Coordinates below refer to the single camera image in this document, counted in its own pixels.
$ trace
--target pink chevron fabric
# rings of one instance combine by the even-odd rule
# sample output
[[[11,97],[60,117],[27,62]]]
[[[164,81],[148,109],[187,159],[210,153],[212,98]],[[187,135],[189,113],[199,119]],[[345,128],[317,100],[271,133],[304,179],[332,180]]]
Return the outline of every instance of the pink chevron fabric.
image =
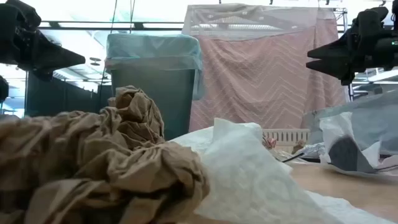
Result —
[[[339,80],[305,67],[309,50],[338,38],[334,19],[252,40],[195,37],[203,51],[206,94],[192,104],[190,131],[212,126],[214,118],[303,128],[306,112],[346,102]]]

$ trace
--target white crate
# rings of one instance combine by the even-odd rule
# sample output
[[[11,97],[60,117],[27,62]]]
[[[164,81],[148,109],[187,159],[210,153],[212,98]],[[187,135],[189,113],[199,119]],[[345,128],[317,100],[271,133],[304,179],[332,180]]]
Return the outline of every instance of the white crate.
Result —
[[[310,137],[309,129],[263,129],[268,138],[276,139],[276,151],[291,153],[299,140],[307,142]]]

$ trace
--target gray trash can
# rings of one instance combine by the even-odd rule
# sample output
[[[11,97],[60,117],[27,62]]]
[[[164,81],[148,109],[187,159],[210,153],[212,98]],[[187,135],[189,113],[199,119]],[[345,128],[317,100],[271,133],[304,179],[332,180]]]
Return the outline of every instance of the gray trash can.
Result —
[[[186,35],[108,36],[106,67],[117,87],[133,85],[151,97],[165,123],[165,138],[187,134],[192,100],[203,96],[201,50]]]

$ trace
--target crumpled brown paper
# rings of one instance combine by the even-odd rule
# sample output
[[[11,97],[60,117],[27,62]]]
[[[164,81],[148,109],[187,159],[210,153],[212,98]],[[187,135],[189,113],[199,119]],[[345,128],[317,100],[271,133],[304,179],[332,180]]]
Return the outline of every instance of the crumpled brown paper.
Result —
[[[199,157],[155,103],[119,88],[100,114],[0,120],[0,224],[173,223],[208,195]]]

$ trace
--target wooden table surface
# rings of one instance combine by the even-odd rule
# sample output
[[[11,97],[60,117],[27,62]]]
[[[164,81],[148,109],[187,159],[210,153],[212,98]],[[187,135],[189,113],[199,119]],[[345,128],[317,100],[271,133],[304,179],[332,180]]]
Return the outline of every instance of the wooden table surface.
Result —
[[[305,190],[343,198],[353,206],[398,224],[398,183],[350,177],[313,164],[289,164],[291,176]],[[197,215],[189,224],[229,224]]]

